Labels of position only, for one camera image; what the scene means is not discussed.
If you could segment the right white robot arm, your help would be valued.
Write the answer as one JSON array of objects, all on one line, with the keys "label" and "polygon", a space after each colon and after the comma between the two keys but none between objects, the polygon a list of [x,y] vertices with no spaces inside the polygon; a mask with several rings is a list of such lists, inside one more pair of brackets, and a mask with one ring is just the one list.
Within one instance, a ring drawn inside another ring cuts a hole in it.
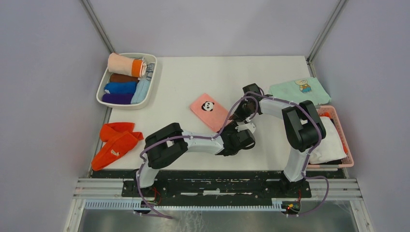
[{"label": "right white robot arm", "polygon": [[253,83],[243,87],[244,96],[230,120],[249,122],[256,115],[270,115],[283,120],[286,138],[291,146],[287,165],[279,184],[285,197],[292,197],[299,190],[298,183],[306,178],[306,168],[313,150],[326,137],[324,125],[312,101],[294,103],[263,94]]}]

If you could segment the pink panda towel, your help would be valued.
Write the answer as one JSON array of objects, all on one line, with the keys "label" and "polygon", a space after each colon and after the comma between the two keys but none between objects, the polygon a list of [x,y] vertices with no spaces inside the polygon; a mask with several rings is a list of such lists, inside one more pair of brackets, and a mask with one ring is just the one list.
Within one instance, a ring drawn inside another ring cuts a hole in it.
[{"label": "pink panda towel", "polygon": [[204,93],[190,104],[190,110],[213,132],[218,132],[228,116],[228,110]]}]

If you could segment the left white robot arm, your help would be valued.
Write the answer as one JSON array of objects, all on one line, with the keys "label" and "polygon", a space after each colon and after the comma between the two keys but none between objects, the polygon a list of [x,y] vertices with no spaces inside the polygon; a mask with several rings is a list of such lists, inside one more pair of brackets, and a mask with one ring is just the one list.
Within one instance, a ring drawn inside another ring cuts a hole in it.
[{"label": "left white robot arm", "polygon": [[217,156],[234,156],[241,150],[249,150],[256,144],[253,123],[230,122],[215,134],[200,134],[183,130],[179,123],[171,123],[145,139],[140,154],[143,160],[135,174],[133,189],[145,197],[160,169],[168,167],[185,153],[207,153]]}]

